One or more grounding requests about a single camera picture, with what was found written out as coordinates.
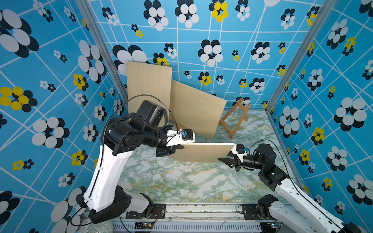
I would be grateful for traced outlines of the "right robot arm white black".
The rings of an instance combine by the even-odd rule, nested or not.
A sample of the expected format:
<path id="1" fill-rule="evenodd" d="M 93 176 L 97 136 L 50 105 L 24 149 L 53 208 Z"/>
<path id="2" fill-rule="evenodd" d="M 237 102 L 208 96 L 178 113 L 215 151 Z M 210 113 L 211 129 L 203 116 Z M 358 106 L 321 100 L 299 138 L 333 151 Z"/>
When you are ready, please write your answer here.
<path id="1" fill-rule="evenodd" d="M 276 153 L 268 144 L 259 144 L 253 154 L 247 154 L 243 144 L 236 144 L 226 157 L 218 160 L 237 172 L 242 168 L 258 170 L 260 180 L 297 210 L 290 210 L 278 198 L 268 194 L 262 197 L 256 206 L 256 213 L 262 219 L 276 219 L 296 233 L 361 231 L 354 223 L 346 223 L 318 205 L 295 184 L 287 171 L 275 164 L 275 159 Z"/>

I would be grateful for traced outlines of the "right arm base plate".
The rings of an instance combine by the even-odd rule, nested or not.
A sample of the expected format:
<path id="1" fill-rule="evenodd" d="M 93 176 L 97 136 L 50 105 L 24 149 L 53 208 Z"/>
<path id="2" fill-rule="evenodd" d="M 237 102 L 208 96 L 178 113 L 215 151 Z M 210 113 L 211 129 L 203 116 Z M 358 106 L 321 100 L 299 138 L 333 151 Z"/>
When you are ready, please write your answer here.
<path id="1" fill-rule="evenodd" d="M 241 209 L 245 220 L 274 220 L 271 216 L 260 216 L 257 204 L 242 204 Z"/>

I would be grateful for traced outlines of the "plywood board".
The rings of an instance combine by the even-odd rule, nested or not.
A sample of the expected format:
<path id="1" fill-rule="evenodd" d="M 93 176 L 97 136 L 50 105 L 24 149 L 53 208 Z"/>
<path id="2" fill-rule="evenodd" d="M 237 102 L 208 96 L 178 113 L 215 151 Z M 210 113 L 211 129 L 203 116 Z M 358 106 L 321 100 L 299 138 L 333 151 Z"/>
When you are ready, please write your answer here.
<path id="1" fill-rule="evenodd" d="M 182 145 L 170 156 L 177 162 L 219 163 L 218 158 L 228 155 L 234 143 L 190 143 Z"/>
<path id="2" fill-rule="evenodd" d="M 227 101 L 173 80 L 170 110 L 177 124 L 212 140 Z"/>
<path id="3" fill-rule="evenodd" d="M 127 63 L 128 99 L 142 95 L 128 102 L 129 113 L 137 112 L 144 100 L 152 101 L 166 108 L 170 106 L 172 68 L 129 61 Z"/>

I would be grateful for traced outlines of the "wooden easel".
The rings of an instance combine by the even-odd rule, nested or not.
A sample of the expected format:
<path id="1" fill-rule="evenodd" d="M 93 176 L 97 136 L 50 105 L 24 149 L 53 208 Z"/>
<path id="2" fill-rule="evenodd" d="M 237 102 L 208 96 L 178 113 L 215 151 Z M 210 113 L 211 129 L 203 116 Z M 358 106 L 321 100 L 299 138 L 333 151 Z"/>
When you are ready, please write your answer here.
<path id="1" fill-rule="evenodd" d="M 229 133 L 231 139 L 236 136 L 243 121 L 248 121 L 251 108 L 249 97 L 237 97 L 232 108 L 220 119 L 219 124 Z"/>

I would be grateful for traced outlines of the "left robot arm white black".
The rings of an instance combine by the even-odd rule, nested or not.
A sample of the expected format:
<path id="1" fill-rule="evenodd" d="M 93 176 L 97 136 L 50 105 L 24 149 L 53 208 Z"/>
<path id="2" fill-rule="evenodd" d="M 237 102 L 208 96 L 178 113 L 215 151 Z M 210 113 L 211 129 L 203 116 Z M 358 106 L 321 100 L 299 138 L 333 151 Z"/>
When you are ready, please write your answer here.
<path id="1" fill-rule="evenodd" d="M 170 156 L 185 144 L 195 141 L 191 129 L 172 130 L 161 119 L 168 122 L 170 110 L 145 100 L 137 112 L 112 118 L 104 126 L 100 156 L 97 167 L 85 193 L 77 196 L 82 207 L 88 207 L 89 219 L 93 224 L 120 217 L 125 212 L 149 218 L 155 214 L 153 201 L 144 193 L 139 195 L 125 192 L 118 184 L 124 165 L 141 145 L 156 149 L 157 157 Z"/>

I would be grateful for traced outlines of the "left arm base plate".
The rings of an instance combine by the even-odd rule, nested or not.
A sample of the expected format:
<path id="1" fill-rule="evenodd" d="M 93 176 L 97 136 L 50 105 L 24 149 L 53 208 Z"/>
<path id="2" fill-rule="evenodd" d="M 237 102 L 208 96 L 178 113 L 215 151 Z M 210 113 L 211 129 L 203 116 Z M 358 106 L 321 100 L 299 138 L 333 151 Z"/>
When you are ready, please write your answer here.
<path id="1" fill-rule="evenodd" d="M 166 213 L 166 204 L 154 203 L 150 205 L 143 213 L 127 211 L 126 219 L 164 219 Z"/>

